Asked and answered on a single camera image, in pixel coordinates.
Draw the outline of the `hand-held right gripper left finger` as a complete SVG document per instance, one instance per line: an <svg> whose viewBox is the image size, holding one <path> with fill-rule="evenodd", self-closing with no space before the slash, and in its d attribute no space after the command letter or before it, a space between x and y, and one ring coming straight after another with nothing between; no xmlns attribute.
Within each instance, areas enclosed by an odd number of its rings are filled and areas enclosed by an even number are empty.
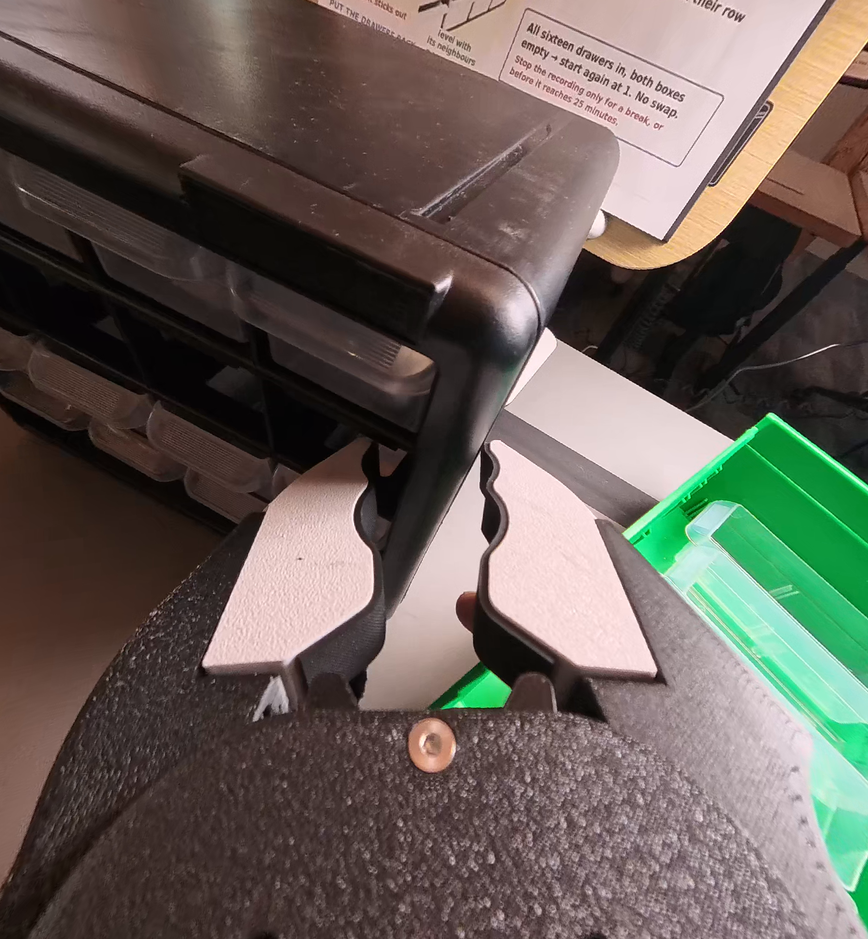
<svg viewBox="0 0 868 939"><path fill-rule="evenodd" d="M374 483L379 448L347 444L265 510L202 659L266 678L260 706L300 706L321 675L350 684L379 655L386 617Z"/></svg>

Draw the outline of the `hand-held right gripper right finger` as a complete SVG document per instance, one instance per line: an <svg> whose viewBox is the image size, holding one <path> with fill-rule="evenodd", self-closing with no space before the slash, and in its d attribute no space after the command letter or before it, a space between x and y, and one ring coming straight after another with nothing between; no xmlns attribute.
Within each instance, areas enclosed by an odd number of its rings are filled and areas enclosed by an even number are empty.
<svg viewBox="0 0 868 939"><path fill-rule="evenodd" d="M560 706L587 706L592 680L650 684L659 667L607 538L614 524L510 444L481 452L484 495L473 625L481 663L509 687L548 680Z"/></svg>

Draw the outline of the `green plastic bin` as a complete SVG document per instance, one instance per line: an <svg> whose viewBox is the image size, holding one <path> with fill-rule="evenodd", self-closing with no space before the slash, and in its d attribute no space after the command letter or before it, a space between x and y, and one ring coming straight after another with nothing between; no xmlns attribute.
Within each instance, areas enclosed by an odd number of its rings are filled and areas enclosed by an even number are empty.
<svg viewBox="0 0 868 939"><path fill-rule="evenodd" d="M716 500L743 505L868 618L868 486L858 476L771 414L633 519L625 537L665 574L686 524ZM433 707L497 708L508 695L478 665ZM868 861L851 898L868 929Z"/></svg>

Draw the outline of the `black drawer cabinet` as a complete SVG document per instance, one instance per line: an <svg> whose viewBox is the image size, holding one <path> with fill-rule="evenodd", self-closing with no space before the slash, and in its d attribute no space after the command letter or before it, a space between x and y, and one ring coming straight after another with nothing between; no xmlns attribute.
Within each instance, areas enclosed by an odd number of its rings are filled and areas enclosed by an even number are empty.
<svg viewBox="0 0 868 939"><path fill-rule="evenodd" d="M581 255L614 135L312 2L0 2L0 148L435 364L394 612Z"/></svg>

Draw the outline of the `grey tape strip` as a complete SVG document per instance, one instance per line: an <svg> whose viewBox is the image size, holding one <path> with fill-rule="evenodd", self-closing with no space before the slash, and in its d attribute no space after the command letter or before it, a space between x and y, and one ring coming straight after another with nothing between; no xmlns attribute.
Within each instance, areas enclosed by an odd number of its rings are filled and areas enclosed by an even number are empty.
<svg viewBox="0 0 868 939"><path fill-rule="evenodd" d="M622 531L659 502L505 409L489 438L505 443L559 480L598 517Z"/></svg>

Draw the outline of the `set of clear cabinet drawers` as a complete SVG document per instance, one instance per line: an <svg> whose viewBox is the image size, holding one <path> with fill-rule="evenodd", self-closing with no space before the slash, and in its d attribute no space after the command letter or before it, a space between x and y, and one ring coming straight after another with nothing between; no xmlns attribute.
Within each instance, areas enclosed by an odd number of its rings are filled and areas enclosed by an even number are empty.
<svg viewBox="0 0 868 939"><path fill-rule="evenodd" d="M407 442L430 358L0 148L0 408L225 532L357 436Z"/></svg>

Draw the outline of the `printed instruction poster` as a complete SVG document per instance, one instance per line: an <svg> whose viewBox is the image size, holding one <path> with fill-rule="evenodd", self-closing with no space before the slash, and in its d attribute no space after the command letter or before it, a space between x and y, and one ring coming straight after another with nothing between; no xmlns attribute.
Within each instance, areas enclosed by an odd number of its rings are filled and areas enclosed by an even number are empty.
<svg viewBox="0 0 868 939"><path fill-rule="evenodd" d="M616 136L603 212L666 241L825 1L321 1Z"/></svg>

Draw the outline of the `wooden shelf frame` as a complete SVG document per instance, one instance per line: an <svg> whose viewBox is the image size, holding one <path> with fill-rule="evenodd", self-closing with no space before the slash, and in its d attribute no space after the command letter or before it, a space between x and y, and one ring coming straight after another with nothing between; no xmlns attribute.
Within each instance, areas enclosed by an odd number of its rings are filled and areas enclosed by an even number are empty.
<svg viewBox="0 0 868 939"><path fill-rule="evenodd" d="M814 240L835 249L868 249L868 109L826 162L787 150L750 203L797 226L798 251Z"/></svg>

